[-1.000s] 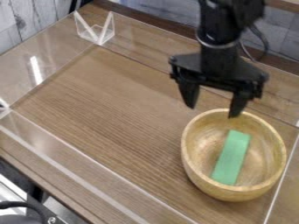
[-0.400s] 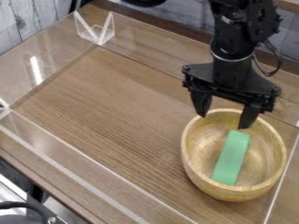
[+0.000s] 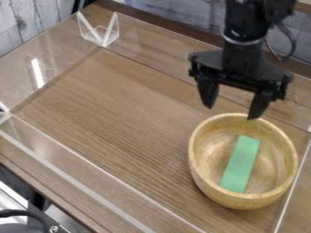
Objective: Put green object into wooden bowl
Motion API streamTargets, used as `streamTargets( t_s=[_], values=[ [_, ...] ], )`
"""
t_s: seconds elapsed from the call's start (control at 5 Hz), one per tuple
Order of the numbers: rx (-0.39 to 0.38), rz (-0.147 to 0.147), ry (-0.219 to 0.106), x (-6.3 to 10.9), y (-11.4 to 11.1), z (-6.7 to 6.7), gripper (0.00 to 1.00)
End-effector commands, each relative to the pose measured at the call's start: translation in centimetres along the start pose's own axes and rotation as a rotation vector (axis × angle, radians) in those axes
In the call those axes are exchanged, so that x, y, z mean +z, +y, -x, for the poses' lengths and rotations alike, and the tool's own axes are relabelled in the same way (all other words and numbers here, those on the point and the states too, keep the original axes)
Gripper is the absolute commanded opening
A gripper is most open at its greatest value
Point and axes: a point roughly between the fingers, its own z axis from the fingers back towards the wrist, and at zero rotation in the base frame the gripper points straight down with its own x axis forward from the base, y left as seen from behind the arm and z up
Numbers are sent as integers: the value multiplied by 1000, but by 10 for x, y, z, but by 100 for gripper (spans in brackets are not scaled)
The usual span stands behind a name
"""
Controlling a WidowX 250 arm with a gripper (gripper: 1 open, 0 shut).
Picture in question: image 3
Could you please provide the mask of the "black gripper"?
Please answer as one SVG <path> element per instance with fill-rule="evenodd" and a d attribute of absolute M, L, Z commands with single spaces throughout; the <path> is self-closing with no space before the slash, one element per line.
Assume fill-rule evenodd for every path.
<path fill-rule="evenodd" d="M 190 76 L 195 79 L 203 105 L 213 108 L 221 85 L 255 93 L 249 120 L 265 113 L 270 102 L 283 100 L 291 82 L 291 74 L 265 55 L 267 34 L 254 38 L 223 31 L 223 49 L 193 52 Z"/>

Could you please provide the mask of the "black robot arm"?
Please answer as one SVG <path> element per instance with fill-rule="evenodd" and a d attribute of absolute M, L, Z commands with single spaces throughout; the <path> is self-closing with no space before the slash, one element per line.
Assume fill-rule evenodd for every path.
<path fill-rule="evenodd" d="M 269 29 L 282 27 L 297 0 L 226 0 L 223 49 L 194 52 L 190 76 L 203 105 L 214 107 L 222 85 L 254 94 L 249 118 L 261 117 L 270 104 L 286 98 L 293 75 L 265 55 Z"/>

